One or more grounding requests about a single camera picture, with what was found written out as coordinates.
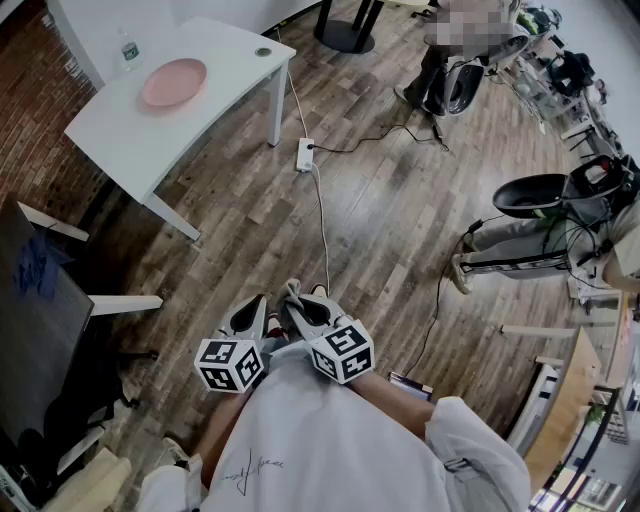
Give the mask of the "big pink plate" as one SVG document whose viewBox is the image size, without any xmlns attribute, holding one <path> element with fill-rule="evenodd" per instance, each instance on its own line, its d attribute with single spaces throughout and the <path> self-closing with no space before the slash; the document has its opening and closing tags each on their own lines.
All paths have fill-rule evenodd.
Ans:
<svg viewBox="0 0 640 512">
<path fill-rule="evenodd" d="M 141 97 L 151 107 L 172 107 L 194 97 L 207 78 L 204 62 L 180 58 L 157 68 L 145 81 Z"/>
</svg>

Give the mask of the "light wooden desk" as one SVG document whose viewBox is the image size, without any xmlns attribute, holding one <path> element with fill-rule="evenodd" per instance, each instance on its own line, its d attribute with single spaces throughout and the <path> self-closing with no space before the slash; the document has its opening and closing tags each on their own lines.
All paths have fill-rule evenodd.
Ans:
<svg viewBox="0 0 640 512">
<path fill-rule="evenodd" d="M 542 417 L 531 428 L 521 448 L 530 475 L 531 498 L 543 487 L 570 447 L 580 411 L 589 405 L 600 380 L 600 359 L 583 327 L 573 336 L 571 348 Z"/>
</svg>

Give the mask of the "black shell chair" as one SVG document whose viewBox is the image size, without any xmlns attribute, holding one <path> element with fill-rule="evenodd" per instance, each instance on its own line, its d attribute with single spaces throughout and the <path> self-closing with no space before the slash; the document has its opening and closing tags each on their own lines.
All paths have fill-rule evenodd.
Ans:
<svg viewBox="0 0 640 512">
<path fill-rule="evenodd" d="M 562 209 L 566 181 L 564 174 L 518 178 L 496 190 L 493 205 L 504 215 L 516 219 L 552 217 Z"/>
</svg>

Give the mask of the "black screen device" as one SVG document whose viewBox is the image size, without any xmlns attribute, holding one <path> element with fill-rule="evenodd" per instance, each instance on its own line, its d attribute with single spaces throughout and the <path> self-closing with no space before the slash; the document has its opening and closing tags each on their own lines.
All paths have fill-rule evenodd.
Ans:
<svg viewBox="0 0 640 512">
<path fill-rule="evenodd" d="M 418 383 L 396 372 L 388 374 L 388 381 L 408 394 L 427 402 L 432 401 L 433 389 L 427 385 Z"/>
</svg>

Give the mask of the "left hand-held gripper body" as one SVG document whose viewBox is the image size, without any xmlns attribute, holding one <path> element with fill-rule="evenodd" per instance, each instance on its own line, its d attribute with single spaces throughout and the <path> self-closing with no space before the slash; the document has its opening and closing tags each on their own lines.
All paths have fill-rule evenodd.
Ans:
<svg viewBox="0 0 640 512">
<path fill-rule="evenodd" d="M 265 328 L 250 328 L 234 333 L 218 328 L 211 338 L 203 339 L 194 367 L 208 391 L 241 394 L 266 375 Z"/>
</svg>

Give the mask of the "person's left forearm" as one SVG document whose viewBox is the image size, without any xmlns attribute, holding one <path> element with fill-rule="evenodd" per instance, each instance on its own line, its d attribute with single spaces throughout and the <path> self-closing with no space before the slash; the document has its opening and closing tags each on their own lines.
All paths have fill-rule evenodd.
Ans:
<svg viewBox="0 0 640 512">
<path fill-rule="evenodd" d="M 193 454 L 202 461 L 201 483 L 209 490 L 229 437 L 254 390 L 243 394 L 223 394 L 210 414 Z"/>
</svg>

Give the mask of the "grey cloth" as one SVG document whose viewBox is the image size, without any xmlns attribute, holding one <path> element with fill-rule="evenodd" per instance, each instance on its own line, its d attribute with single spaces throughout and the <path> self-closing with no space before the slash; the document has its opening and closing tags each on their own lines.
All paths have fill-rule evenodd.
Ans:
<svg viewBox="0 0 640 512">
<path fill-rule="evenodd" d="M 303 310 L 300 300 L 301 283 L 296 278 L 289 278 L 280 288 L 276 298 L 276 310 L 282 313 L 287 306 Z"/>
</svg>

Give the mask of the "white table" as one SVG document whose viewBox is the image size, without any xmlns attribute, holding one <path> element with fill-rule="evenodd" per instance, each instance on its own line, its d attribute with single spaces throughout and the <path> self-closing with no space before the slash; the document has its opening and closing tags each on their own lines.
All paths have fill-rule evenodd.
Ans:
<svg viewBox="0 0 640 512">
<path fill-rule="evenodd" d="M 258 48 L 270 48 L 266 57 Z M 293 48 L 208 18 L 172 29 L 137 69 L 107 83 L 67 126 L 68 138 L 121 189 L 184 235 L 191 226 L 155 193 L 185 152 L 223 114 L 258 85 L 269 87 L 267 142 L 280 141 L 284 90 Z M 147 78 L 180 58 L 205 63 L 207 78 L 194 98 L 179 106 L 151 107 L 141 97 Z"/>
</svg>

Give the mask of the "person's right forearm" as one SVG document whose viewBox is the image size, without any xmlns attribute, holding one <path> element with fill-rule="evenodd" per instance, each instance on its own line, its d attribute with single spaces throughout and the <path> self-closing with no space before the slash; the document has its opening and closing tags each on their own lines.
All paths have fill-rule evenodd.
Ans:
<svg viewBox="0 0 640 512">
<path fill-rule="evenodd" d="M 374 372 L 364 373 L 348 386 L 416 437 L 426 439 L 426 425 L 434 413 L 434 404 L 406 393 Z"/>
</svg>

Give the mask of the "clear water bottle green label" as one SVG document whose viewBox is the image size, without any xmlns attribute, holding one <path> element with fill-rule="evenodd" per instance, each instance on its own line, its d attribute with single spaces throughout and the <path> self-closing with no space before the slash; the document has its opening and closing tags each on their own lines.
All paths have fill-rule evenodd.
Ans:
<svg viewBox="0 0 640 512">
<path fill-rule="evenodd" d="M 118 30 L 120 38 L 121 65 L 125 72 L 130 72 L 139 67 L 141 56 L 136 40 L 122 27 Z"/>
</svg>

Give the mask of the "person's left shoe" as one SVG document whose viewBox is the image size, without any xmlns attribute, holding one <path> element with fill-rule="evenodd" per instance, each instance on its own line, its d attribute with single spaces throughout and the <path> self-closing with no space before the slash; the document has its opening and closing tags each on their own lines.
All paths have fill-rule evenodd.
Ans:
<svg viewBox="0 0 640 512">
<path fill-rule="evenodd" d="M 267 338 L 273 349 L 286 346 L 289 342 L 286 330 L 282 327 L 277 313 L 271 313 L 267 322 Z"/>
</svg>

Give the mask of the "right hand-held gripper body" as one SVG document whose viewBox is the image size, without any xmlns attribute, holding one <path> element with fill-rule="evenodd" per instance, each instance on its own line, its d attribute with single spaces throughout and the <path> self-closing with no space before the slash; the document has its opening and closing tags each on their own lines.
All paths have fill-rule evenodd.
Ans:
<svg viewBox="0 0 640 512">
<path fill-rule="evenodd" d="M 338 384 L 374 369 L 374 343 L 360 320 L 341 319 L 338 327 L 306 342 L 312 364 Z"/>
</svg>

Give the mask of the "black round table base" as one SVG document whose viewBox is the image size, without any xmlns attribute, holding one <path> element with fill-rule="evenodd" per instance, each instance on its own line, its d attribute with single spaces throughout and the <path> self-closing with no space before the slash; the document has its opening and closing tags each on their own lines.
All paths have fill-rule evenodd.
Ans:
<svg viewBox="0 0 640 512">
<path fill-rule="evenodd" d="M 314 37 L 323 45 L 349 54 L 364 54 L 370 52 L 375 46 L 375 40 L 371 35 L 364 37 L 361 46 L 358 45 L 360 29 L 342 20 L 329 18 L 332 0 L 321 0 L 318 19 L 314 28 Z"/>
</svg>

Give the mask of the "white chair frame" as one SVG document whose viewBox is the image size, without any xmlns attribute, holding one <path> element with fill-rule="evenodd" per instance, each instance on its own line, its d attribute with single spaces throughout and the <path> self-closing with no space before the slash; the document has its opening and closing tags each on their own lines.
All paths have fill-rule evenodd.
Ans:
<svg viewBox="0 0 640 512">
<path fill-rule="evenodd" d="M 125 395 L 117 365 L 157 352 L 76 354 L 93 317 L 159 308 L 157 295 L 88 295 L 61 265 L 52 300 L 31 288 L 22 296 L 14 274 L 20 249 L 38 229 L 13 196 L 0 205 L 0 464 L 47 487 L 66 469 L 64 457 Z"/>
</svg>

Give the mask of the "person's white shirt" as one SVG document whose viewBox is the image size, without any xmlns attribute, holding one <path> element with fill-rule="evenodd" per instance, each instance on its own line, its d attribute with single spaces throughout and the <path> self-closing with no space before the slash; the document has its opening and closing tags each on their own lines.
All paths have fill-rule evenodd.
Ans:
<svg viewBox="0 0 640 512">
<path fill-rule="evenodd" d="M 284 349 L 253 389 L 211 487 L 164 460 L 136 512 L 526 512 L 523 459 L 465 402 L 436 402 L 421 440 Z"/>
</svg>

